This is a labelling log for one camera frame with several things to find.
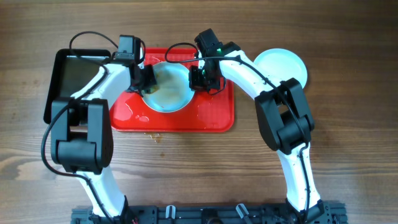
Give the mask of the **white plate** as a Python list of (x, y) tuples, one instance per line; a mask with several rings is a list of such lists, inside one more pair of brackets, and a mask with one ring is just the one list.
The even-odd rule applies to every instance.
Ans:
[(160, 62), (152, 66), (156, 86), (144, 93), (144, 103), (154, 111), (173, 113), (189, 104), (195, 92), (189, 87), (189, 70), (180, 63)]
[(303, 60), (287, 49), (265, 50), (256, 57), (254, 63), (273, 77), (282, 80), (295, 78), (302, 88), (307, 84), (308, 72)]

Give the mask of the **green yellow sponge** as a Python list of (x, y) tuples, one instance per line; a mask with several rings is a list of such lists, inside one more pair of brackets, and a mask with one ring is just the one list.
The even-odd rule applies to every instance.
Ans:
[(155, 93), (158, 90), (159, 90), (159, 86), (153, 85), (153, 86), (150, 86), (148, 89), (144, 90), (144, 93), (149, 95), (149, 94)]

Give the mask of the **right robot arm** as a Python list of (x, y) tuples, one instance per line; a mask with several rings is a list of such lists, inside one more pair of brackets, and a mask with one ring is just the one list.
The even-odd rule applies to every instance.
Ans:
[(214, 90), (224, 78), (254, 100), (259, 132), (282, 165), (290, 213), (300, 223), (318, 218), (322, 200), (310, 164), (315, 122), (303, 91), (308, 79), (303, 60), (286, 49), (269, 49), (250, 60), (233, 42), (195, 43), (199, 65), (190, 70), (191, 88)]

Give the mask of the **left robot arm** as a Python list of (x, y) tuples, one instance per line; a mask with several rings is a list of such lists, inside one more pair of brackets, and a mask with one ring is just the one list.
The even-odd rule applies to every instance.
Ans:
[(109, 111), (125, 91), (141, 92), (156, 83), (152, 65), (135, 62), (67, 62), (49, 94), (44, 140), (51, 140), (50, 153), (60, 172), (80, 181), (91, 201), (85, 218), (74, 215), (72, 223), (134, 223), (129, 208), (110, 167), (114, 142)]

